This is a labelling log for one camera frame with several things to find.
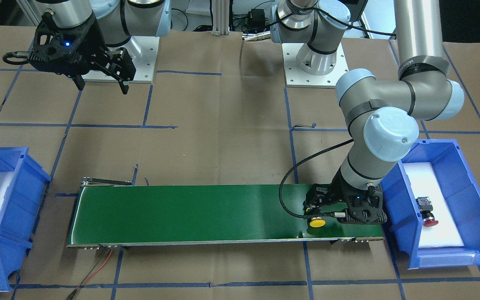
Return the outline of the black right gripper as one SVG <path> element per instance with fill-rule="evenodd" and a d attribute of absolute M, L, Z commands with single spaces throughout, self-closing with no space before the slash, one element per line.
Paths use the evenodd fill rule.
<path fill-rule="evenodd" d="M 44 12 L 35 31 L 28 63 L 38 71 L 71 78 L 79 91 L 85 88 L 83 76 L 96 70 L 118 80 L 122 93 L 127 95 L 136 73 L 127 49 L 110 51 L 107 48 L 94 14 L 80 25 L 61 28 L 55 24 L 55 15 Z"/>

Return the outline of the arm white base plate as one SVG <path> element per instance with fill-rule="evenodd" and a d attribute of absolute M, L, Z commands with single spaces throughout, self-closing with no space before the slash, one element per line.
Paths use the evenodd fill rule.
<path fill-rule="evenodd" d="M 124 45 L 112 46 L 107 44 L 109 50 L 124 47 L 128 50 L 136 68 L 135 78 L 132 83 L 152 84 L 155 76 L 155 62 L 158 56 L 159 37 L 132 36 Z"/>
<path fill-rule="evenodd" d="M 286 87 L 335 88 L 349 71 L 342 44 L 329 55 L 313 52 L 305 43 L 282 44 Z"/>

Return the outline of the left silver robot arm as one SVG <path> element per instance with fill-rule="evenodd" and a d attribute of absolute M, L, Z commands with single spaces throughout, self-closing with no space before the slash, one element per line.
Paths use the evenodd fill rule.
<path fill-rule="evenodd" d="M 321 227 L 325 217 L 342 224 L 383 224 L 380 182 L 411 150 L 418 121 L 445 120 L 464 103 L 459 83 L 448 79 L 437 0 L 396 0 L 395 31 L 400 65 L 398 80 L 377 80 L 366 69 L 349 70 L 335 85 L 352 148 L 329 186 L 314 184 L 301 214 L 284 203 L 286 173 L 278 188 L 280 205 L 290 216 Z"/>

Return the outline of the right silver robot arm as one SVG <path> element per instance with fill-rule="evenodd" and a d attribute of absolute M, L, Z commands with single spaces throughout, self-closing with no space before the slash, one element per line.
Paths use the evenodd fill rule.
<path fill-rule="evenodd" d="M 136 38 L 167 36 L 171 28 L 169 0 L 37 0 L 35 6 L 41 21 L 27 62 L 66 76 L 78 90 L 97 71 L 127 94 L 143 56 Z"/>

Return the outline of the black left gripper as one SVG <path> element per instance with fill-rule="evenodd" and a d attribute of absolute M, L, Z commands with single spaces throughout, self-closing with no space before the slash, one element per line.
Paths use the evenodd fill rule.
<path fill-rule="evenodd" d="M 342 224 L 377 225 L 387 222 L 380 186 L 366 190 L 354 188 L 337 171 L 331 184 L 313 184 L 305 195 L 305 216 L 322 214 L 321 207 L 345 204 L 341 211 L 326 212 Z"/>

